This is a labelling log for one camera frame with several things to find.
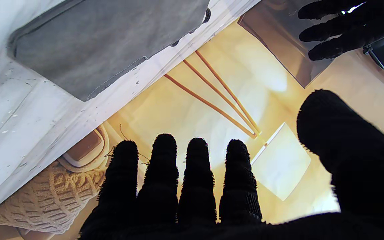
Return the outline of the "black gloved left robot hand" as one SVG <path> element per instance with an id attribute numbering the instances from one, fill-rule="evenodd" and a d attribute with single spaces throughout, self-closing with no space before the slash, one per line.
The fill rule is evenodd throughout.
<path id="1" fill-rule="evenodd" d="M 298 11 L 300 19 L 334 18 L 300 33 L 302 42 L 320 43 L 308 52 L 312 61 L 333 59 L 384 38 L 384 0 L 319 0 Z"/>

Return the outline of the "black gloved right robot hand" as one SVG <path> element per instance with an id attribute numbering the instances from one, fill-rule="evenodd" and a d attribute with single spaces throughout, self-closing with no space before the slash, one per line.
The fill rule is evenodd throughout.
<path id="1" fill-rule="evenodd" d="M 262 222 L 257 182 L 241 140 L 228 143 L 225 180 L 216 210 L 205 140 L 190 140 L 180 198 L 177 145 L 170 134 L 153 144 L 137 191 L 138 148 L 120 142 L 98 206 L 81 240 L 384 240 L 384 134 L 335 93 L 316 90 L 297 115 L 298 139 L 332 175 L 340 212 L 271 225 Z"/>

